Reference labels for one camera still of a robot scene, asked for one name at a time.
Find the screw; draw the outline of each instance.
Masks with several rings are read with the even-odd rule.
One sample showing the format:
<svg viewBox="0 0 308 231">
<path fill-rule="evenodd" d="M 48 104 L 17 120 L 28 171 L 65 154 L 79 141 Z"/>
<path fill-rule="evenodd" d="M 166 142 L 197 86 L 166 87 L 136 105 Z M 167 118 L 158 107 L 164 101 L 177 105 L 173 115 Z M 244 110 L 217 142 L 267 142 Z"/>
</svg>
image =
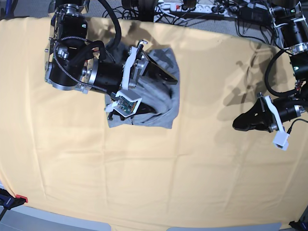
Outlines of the screw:
<svg viewBox="0 0 308 231">
<path fill-rule="evenodd" d="M 261 92 L 257 93 L 257 98 L 261 98 L 263 94 Z"/>
</svg>

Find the black cable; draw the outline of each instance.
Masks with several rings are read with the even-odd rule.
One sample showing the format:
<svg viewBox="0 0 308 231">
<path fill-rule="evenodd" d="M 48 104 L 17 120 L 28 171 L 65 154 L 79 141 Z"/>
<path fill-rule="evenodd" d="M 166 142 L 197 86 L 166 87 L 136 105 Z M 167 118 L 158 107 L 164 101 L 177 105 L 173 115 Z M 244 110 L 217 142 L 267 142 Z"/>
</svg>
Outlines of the black cable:
<svg viewBox="0 0 308 231">
<path fill-rule="evenodd" d="M 284 50 L 285 53 L 287 53 L 288 55 L 290 56 L 293 56 L 293 54 L 289 53 L 288 51 L 286 51 L 284 48 L 281 48 L 280 46 L 278 46 L 277 42 L 276 42 L 276 39 L 278 38 L 278 35 L 276 33 L 276 30 L 273 28 L 271 28 L 271 32 L 274 34 L 274 45 L 276 47 L 278 47 L 280 50 Z"/>
<path fill-rule="evenodd" d="M 293 89 L 293 90 L 289 90 L 289 91 L 286 91 L 286 92 L 276 92 L 274 91 L 270 84 L 269 84 L 269 76 L 270 76 L 270 70 L 272 69 L 274 63 L 276 62 L 276 60 L 285 52 L 285 50 L 280 50 L 277 54 L 275 54 L 275 56 L 271 59 L 266 71 L 265 71 L 265 75 L 264 75 L 264 83 L 265 83 L 265 86 L 267 88 L 267 90 L 274 96 L 277 96 L 277 97 L 288 97 L 290 95 L 294 95 L 296 93 L 298 93 L 298 91 L 296 89 Z"/>
<path fill-rule="evenodd" d="M 176 20 L 172 21 L 172 25 L 174 25 L 178 20 L 180 20 L 181 18 L 183 18 L 185 15 L 187 15 L 190 11 L 192 11 L 192 9 L 189 9 L 186 13 L 184 13 L 183 15 L 181 15 L 180 17 L 178 17 Z"/>
<path fill-rule="evenodd" d="M 121 39 L 122 39 L 121 26 L 120 26 L 118 18 L 116 17 L 115 12 L 111 8 L 111 6 L 108 4 L 108 2 L 106 0 L 98 0 L 98 1 L 103 5 L 103 7 L 109 13 L 110 18 L 111 18 L 111 20 L 112 20 L 112 22 L 115 26 L 115 30 L 116 30 L 115 31 L 115 38 L 111 42 L 109 42 L 106 46 L 106 49 L 110 51 L 110 50 L 113 50 L 114 48 L 116 48 L 121 42 Z"/>
<path fill-rule="evenodd" d="M 136 18 L 138 18 L 138 11 L 136 11 L 135 9 L 124 9 L 124 11 L 120 11 L 119 9 L 120 8 L 123 8 L 122 6 L 118 6 L 118 7 L 115 7 L 115 8 L 113 8 L 113 11 L 115 12 L 115 13 L 118 13 L 118 14 L 120 14 L 121 15 L 121 17 L 118 17 L 118 19 L 136 19 Z M 123 14 L 125 14 L 125 13 L 127 13 L 127 11 L 129 12 L 129 15 L 130 15 L 130 18 L 128 17 L 128 16 L 123 16 Z M 103 12 L 103 15 L 102 15 L 102 17 L 103 18 L 106 18 L 108 15 L 109 15 L 109 13 L 107 12 L 107 14 L 105 15 L 105 13 L 107 12 L 107 10 L 105 10 L 104 12 Z"/>
<path fill-rule="evenodd" d="M 82 40 L 82 41 L 85 41 L 85 42 L 89 42 L 91 43 L 91 41 L 87 40 L 86 38 L 81 38 L 81 37 L 76 37 L 76 36 L 68 36 L 68 37 L 65 37 L 65 38 L 62 38 L 61 41 L 64 41 L 64 40 L 67 40 L 67 39 L 79 39 L 79 40 Z M 95 88 L 95 89 L 98 89 L 98 90 L 101 90 L 103 92 L 107 92 L 106 89 L 104 88 L 101 88 L 101 87 L 98 87 L 98 86 L 95 86 L 95 85 L 92 85 L 92 84 L 89 84 L 89 83 L 85 83 L 85 82 L 82 82 L 78 79 L 76 79 L 75 77 L 73 77 L 70 73 L 68 73 L 68 71 L 66 71 L 62 65 L 60 64 L 59 60 L 58 60 L 58 57 L 57 57 L 57 48 L 59 46 L 59 42 L 56 41 L 54 46 L 53 46 L 53 59 L 55 60 L 55 62 L 57 63 L 58 67 L 68 76 L 70 77 L 72 80 L 74 80 L 76 83 L 78 84 L 81 84 L 82 86 L 87 86 L 87 87 L 91 87 L 91 88 Z"/>
<path fill-rule="evenodd" d="M 14 11 L 16 9 L 16 6 L 18 4 L 18 0 L 14 0 L 11 7 L 11 14 L 14 15 Z"/>
<path fill-rule="evenodd" d="M 165 14 L 163 13 L 162 8 L 160 8 L 159 5 L 158 5 L 157 7 L 159 8 L 159 10 L 160 10 L 162 16 L 161 16 L 156 22 L 158 23 L 158 22 L 160 22 L 160 20 L 162 20 L 162 18 L 165 18 L 165 19 L 168 21 L 169 24 L 172 24 L 172 23 L 169 21 L 169 19 L 165 16 Z"/>
<path fill-rule="evenodd" d="M 159 19 L 157 19 L 157 21 L 155 23 L 159 23 L 162 19 L 163 19 L 163 15 L 160 15 Z"/>
<path fill-rule="evenodd" d="M 69 65 L 75 66 L 80 64 L 81 62 L 85 62 L 87 60 L 87 54 L 92 51 L 93 48 L 98 47 L 100 49 L 100 57 L 99 60 L 103 61 L 106 59 L 106 49 L 105 45 L 102 41 L 91 42 L 89 45 L 82 48 L 77 55 L 70 60 Z"/>
<path fill-rule="evenodd" d="M 275 41 L 275 34 L 273 33 L 273 31 L 271 32 L 271 37 L 270 37 L 270 44 L 273 45 L 273 42 Z"/>
<path fill-rule="evenodd" d="M 292 128 L 293 128 L 294 124 L 295 124 L 297 121 L 303 121 L 303 122 L 305 122 L 305 123 L 308 123 L 308 121 L 306 121 L 306 120 L 304 120 L 304 119 L 296 119 L 296 120 L 294 120 L 293 123 L 291 124 L 290 128 L 289 128 L 288 131 L 287 131 L 288 134 L 291 133 Z"/>
<path fill-rule="evenodd" d="M 237 18 L 237 27 L 238 27 L 238 35 L 239 35 L 240 37 L 242 37 L 242 38 L 247 38 L 247 39 L 249 39 L 249 38 L 250 38 L 250 39 L 256 39 L 256 40 L 259 40 L 260 42 L 266 44 L 266 42 L 265 42 L 264 40 L 260 39 L 260 38 L 253 37 L 253 36 L 245 36 L 245 35 L 242 35 L 241 32 L 240 32 L 240 20 L 239 20 L 238 18 Z"/>
<path fill-rule="evenodd" d="M 264 34 L 264 32 L 263 32 L 263 30 L 262 30 L 262 26 L 260 26 L 260 31 L 261 31 L 261 34 L 263 35 L 265 41 L 267 42 L 267 44 L 270 45 L 268 37 L 266 36 L 266 34 Z"/>
</svg>

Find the braided cable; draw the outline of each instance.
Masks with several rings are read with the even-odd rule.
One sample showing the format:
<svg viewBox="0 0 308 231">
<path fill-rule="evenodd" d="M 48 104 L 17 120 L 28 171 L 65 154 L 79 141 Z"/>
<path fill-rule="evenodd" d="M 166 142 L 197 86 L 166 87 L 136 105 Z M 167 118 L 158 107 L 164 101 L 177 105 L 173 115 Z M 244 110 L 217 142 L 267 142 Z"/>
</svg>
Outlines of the braided cable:
<svg viewBox="0 0 308 231">
<path fill-rule="evenodd" d="M 106 50 L 106 54 L 108 55 L 108 57 L 109 57 L 114 63 L 116 63 L 115 58 L 112 56 L 112 54 L 111 54 L 109 51 Z"/>
<path fill-rule="evenodd" d="M 86 41 L 86 42 L 91 42 L 85 38 L 81 38 L 81 37 L 76 37 L 76 36 L 69 36 L 69 37 L 65 37 L 63 39 L 61 39 L 61 41 L 63 40 L 67 40 L 67 39 L 79 39 L 79 40 L 83 40 L 83 41 Z M 101 90 L 103 92 L 106 92 L 107 93 L 107 90 L 105 88 L 101 88 L 101 87 L 98 87 L 98 86 L 95 86 L 95 85 L 92 85 L 92 84 L 89 84 L 89 83 L 85 83 L 85 82 L 82 82 L 76 78 L 74 78 L 73 76 L 71 76 L 63 67 L 62 65 L 60 64 L 59 60 L 58 60 L 58 57 L 57 57 L 57 48 L 59 46 L 59 42 L 55 42 L 54 44 L 54 47 L 53 47 L 53 58 L 55 60 L 55 62 L 57 63 L 58 67 L 68 76 L 70 77 L 72 80 L 74 80 L 76 83 L 82 85 L 82 86 L 86 86 L 86 87 L 91 87 L 91 88 L 95 88 L 95 89 L 98 89 L 98 90 Z"/>
</svg>

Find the red clamp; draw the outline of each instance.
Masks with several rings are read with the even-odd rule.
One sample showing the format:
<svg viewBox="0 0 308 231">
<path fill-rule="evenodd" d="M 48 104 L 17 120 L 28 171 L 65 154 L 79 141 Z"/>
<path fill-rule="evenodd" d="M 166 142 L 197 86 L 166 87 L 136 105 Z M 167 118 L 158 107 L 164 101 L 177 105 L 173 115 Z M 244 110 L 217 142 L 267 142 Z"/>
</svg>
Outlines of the red clamp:
<svg viewBox="0 0 308 231">
<path fill-rule="evenodd" d="M 26 203 L 28 203 L 28 198 L 26 198 L 25 196 L 20 196 L 20 195 L 16 195 L 17 199 L 25 199 Z"/>
</svg>

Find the power strip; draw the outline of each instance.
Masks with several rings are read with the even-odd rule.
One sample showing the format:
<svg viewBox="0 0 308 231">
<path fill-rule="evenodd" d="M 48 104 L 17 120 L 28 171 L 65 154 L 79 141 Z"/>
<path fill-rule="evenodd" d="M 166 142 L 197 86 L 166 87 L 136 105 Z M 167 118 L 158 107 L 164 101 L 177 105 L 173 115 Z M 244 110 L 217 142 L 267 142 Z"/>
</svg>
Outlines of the power strip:
<svg viewBox="0 0 308 231">
<path fill-rule="evenodd" d="M 220 17 L 228 17 L 228 18 L 236 18 L 237 16 L 235 14 L 230 13 L 229 11 L 225 10 L 222 13 L 213 13 L 212 9 L 215 9 L 216 5 L 205 5 L 205 4 L 197 4 L 194 9 L 183 9 L 182 3 L 169 3 L 165 2 L 160 6 L 163 10 L 169 10 L 169 12 L 175 16 L 182 16 L 185 14 L 185 17 L 187 18 L 194 18 L 194 17 L 200 17 L 204 15 L 204 17 L 207 17 L 209 15 L 214 16 L 220 16 Z"/>
</svg>

